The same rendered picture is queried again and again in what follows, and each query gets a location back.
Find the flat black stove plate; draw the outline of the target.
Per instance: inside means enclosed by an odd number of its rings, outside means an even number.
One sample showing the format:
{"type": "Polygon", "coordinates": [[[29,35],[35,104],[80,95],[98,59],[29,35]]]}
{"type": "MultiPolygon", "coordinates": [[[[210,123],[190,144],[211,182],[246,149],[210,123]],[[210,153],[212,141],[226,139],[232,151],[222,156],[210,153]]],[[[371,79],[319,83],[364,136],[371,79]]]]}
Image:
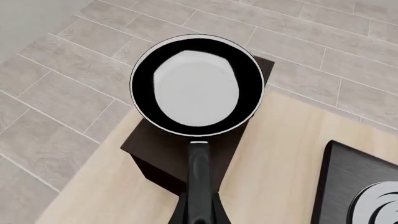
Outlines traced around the flat black stove plate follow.
{"type": "Polygon", "coordinates": [[[398,180],[398,166],[329,141],[323,153],[310,224],[348,224],[354,197],[382,180],[398,180]]]}

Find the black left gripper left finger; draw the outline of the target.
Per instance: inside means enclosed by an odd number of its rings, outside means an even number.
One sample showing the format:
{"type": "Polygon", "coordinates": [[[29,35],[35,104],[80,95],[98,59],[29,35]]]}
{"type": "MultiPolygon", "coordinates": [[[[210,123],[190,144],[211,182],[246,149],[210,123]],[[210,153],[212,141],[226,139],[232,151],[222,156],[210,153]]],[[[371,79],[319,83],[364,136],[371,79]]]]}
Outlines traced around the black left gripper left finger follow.
{"type": "Polygon", "coordinates": [[[187,224],[187,193],[180,194],[175,210],[168,224],[187,224]]]}

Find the dark wooden cabinet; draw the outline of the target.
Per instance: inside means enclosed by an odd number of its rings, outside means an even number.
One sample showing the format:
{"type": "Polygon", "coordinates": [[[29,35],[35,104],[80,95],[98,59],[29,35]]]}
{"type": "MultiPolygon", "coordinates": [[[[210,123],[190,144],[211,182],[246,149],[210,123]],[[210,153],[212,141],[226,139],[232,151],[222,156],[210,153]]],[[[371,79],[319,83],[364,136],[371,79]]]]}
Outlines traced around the dark wooden cabinet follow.
{"type": "MultiPolygon", "coordinates": [[[[225,173],[238,148],[247,124],[209,138],[211,187],[220,189],[225,173]]],[[[188,175],[187,146],[189,138],[166,132],[142,119],[121,145],[128,152],[144,177],[162,188],[180,195],[186,191],[188,175]]]]}

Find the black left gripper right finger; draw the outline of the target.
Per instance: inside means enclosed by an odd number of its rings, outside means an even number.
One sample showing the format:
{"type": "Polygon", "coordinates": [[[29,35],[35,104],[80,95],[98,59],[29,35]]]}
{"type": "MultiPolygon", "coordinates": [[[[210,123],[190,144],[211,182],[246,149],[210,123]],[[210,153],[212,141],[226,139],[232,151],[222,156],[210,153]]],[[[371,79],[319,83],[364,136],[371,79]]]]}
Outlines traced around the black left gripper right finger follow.
{"type": "Polygon", "coordinates": [[[212,207],[213,207],[213,216],[215,220],[214,224],[231,224],[223,208],[218,192],[214,192],[212,195],[212,207]]]}

